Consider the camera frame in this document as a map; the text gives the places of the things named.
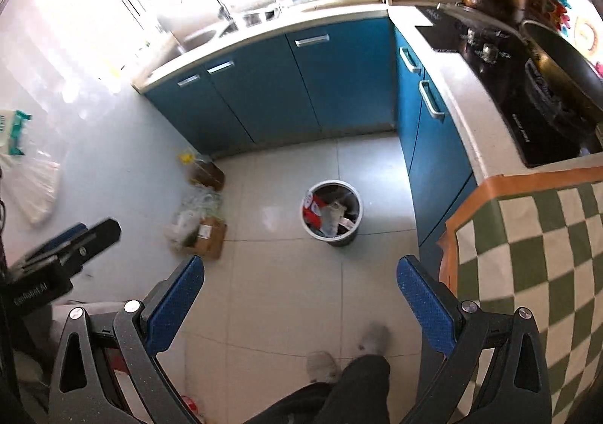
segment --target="gas stove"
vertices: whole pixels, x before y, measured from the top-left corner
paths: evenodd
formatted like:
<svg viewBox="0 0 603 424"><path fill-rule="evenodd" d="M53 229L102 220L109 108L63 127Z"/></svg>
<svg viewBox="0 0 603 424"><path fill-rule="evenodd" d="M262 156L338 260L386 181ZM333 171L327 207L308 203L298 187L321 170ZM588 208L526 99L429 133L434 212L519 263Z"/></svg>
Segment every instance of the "gas stove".
<svg viewBox="0 0 603 424"><path fill-rule="evenodd" d="M417 7L433 26L417 26L438 52L459 53L503 117L527 167L601 152L594 127L554 96L524 45L495 28L469 28L434 7Z"/></svg>

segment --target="person's leg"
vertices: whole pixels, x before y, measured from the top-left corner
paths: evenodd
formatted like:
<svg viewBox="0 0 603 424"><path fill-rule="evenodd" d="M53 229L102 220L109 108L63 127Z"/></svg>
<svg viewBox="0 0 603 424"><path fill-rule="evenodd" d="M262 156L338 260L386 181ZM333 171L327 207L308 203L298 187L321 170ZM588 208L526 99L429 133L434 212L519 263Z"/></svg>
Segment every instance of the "person's leg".
<svg viewBox="0 0 603 424"><path fill-rule="evenodd" d="M386 327L369 327L358 344L360 357L343 371L314 424L390 424L390 364L383 357L389 339Z"/></svg>
<svg viewBox="0 0 603 424"><path fill-rule="evenodd" d="M245 424L310 424L322 409L341 370L327 352L312 353L306 361L311 384L278 401Z"/></svg>

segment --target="cabinet door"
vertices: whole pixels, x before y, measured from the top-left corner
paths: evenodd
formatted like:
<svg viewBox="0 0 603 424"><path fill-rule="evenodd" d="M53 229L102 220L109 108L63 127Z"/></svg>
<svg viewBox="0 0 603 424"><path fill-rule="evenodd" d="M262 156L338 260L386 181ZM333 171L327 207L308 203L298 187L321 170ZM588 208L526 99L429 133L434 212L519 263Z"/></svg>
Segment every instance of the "cabinet door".
<svg viewBox="0 0 603 424"><path fill-rule="evenodd" d="M444 218L440 220L431 234L429 234L429 237L427 237L427 239L423 242L423 245L419 248L419 260L427 269L427 272L435 280L438 280L439 278L439 265L442 262L442 255L444 254L442 249L439 248L437 241L446 230L445 222L454 214L458 207L463 204L465 199L468 198L468 196L477 186L478 185L475 182L474 177L471 176L466 182L465 186L462 188L462 191L456 197L452 206L450 206L444 215ZM420 401L423 393L426 392L427 387L429 387L433 377L435 377L435 374L438 372L443 360L443 355L434 351L429 345L427 338L423 336L421 349L421 369L418 377L417 402Z"/></svg>
<svg viewBox="0 0 603 424"><path fill-rule="evenodd" d="M467 182L471 165L448 109L427 72L418 83L418 90L423 102L409 178L421 245Z"/></svg>
<svg viewBox="0 0 603 424"><path fill-rule="evenodd" d="M257 144L319 134L308 92L285 36L242 47L203 67Z"/></svg>
<svg viewBox="0 0 603 424"><path fill-rule="evenodd" d="M252 143L202 68L184 72L145 95L200 153L234 151Z"/></svg>
<svg viewBox="0 0 603 424"><path fill-rule="evenodd" d="M397 28L395 34L398 71L398 136L406 162L406 171L410 172L421 111L421 94L418 91L418 83L423 75L423 65Z"/></svg>
<svg viewBox="0 0 603 424"><path fill-rule="evenodd" d="M394 45L388 18L287 35L325 132L393 129Z"/></svg>

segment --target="foot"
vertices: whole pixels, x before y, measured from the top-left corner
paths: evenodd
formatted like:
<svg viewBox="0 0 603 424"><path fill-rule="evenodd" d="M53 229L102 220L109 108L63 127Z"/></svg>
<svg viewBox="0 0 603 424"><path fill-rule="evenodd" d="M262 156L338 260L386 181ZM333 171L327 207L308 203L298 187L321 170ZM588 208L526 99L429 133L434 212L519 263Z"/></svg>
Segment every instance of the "foot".
<svg viewBox="0 0 603 424"><path fill-rule="evenodd" d="M309 354L306 360L306 371L310 377L310 383L334 384L341 376L339 366L327 351Z"/></svg>
<svg viewBox="0 0 603 424"><path fill-rule="evenodd" d="M376 354L385 355L387 347L390 345L390 330L377 322L372 322L364 331L363 337L358 343L358 355Z"/></svg>

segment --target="green and white checkered cloth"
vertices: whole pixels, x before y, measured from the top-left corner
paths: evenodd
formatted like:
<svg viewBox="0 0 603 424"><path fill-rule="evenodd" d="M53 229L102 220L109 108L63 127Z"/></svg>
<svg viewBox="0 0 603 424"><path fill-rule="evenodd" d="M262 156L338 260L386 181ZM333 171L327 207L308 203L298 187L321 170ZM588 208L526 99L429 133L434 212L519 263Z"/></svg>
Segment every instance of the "green and white checkered cloth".
<svg viewBox="0 0 603 424"><path fill-rule="evenodd" d="M553 424L566 421L603 363L603 183L503 196L456 231L458 298L485 311L532 310L545 348ZM483 351L459 410L492 357Z"/></svg>

